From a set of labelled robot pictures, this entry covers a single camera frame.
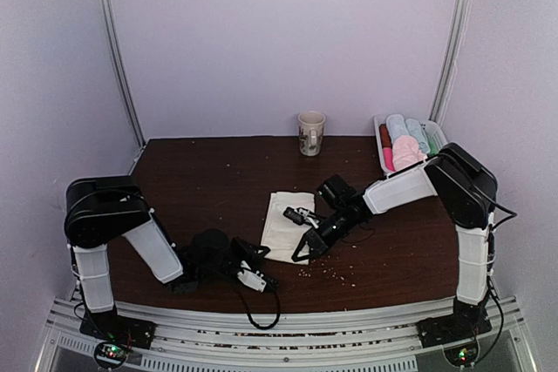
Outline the cream towel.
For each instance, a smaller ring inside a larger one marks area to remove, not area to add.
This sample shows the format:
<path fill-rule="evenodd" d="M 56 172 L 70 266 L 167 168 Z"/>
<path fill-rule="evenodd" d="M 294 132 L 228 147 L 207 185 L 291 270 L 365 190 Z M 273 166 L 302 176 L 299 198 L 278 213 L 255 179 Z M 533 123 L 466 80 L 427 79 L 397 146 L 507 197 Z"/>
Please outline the cream towel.
<path fill-rule="evenodd" d="M 275 192 L 270 194 L 269 206 L 264 222 L 261 245 L 268 247 L 270 252 L 266 259 L 295 264 L 292 254 L 295 252 L 308 226 L 298 226 L 283 215 L 287 207 L 297 209 L 302 207 L 310 211 L 315 210 L 315 198 L 311 193 Z M 307 260 L 299 261 L 297 265 L 308 265 Z"/>

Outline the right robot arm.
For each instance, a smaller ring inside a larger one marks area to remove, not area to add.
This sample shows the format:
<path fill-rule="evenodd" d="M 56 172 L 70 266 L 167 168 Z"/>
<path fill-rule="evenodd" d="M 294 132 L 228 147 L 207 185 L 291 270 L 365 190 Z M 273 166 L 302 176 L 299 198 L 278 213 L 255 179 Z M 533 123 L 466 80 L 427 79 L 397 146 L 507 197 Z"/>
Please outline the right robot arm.
<path fill-rule="evenodd" d="M 516 218 L 497 200 L 497 180 L 454 143 L 365 187 L 338 175 L 316 196 L 325 214 L 289 205 L 280 215 L 303 228 L 291 255 L 346 275 L 332 308 L 383 308 L 448 299 L 447 331 L 467 337 L 487 315 L 495 234 Z"/>

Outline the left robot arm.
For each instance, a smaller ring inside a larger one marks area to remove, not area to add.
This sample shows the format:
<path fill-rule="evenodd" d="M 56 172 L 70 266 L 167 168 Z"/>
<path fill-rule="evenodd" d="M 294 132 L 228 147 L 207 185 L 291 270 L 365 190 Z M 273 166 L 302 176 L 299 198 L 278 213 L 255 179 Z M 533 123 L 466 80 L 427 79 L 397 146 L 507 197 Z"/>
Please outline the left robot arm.
<path fill-rule="evenodd" d="M 78 179 L 66 190 L 65 236 L 72 262 L 92 313 L 92 327 L 108 341 L 126 331 L 115 307 L 108 244 L 122 237 L 147 264 L 153 277 L 173 294 L 193 292 L 207 277 L 241 283 L 256 292 L 276 289 L 261 270 L 269 252 L 210 228 L 177 248 L 137 182 L 130 176 Z"/>

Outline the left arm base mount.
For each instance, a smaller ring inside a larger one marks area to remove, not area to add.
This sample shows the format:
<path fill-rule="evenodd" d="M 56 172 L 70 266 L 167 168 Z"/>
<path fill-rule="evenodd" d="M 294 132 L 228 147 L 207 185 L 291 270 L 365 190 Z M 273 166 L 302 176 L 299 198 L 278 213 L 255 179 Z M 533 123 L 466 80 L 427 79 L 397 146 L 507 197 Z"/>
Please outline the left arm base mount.
<path fill-rule="evenodd" d="M 127 362 L 139 361 L 140 349 L 150 349 L 156 325 L 151 321 L 119 316 L 116 324 L 102 328 L 91 319 L 82 320 L 79 332 L 97 343 L 93 360 L 102 369 L 117 369 Z"/>

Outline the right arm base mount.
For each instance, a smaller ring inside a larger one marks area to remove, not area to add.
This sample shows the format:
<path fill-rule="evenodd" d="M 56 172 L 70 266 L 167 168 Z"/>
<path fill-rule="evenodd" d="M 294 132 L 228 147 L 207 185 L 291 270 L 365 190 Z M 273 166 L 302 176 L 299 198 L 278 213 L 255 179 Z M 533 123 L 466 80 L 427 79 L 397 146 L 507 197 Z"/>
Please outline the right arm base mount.
<path fill-rule="evenodd" d="M 461 369 L 477 362 L 480 358 L 479 336 L 492 330 L 487 318 L 472 323 L 457 315 L 426 318 L 416 327 L 423 348 L 443 347 L 448 363 Z"/>

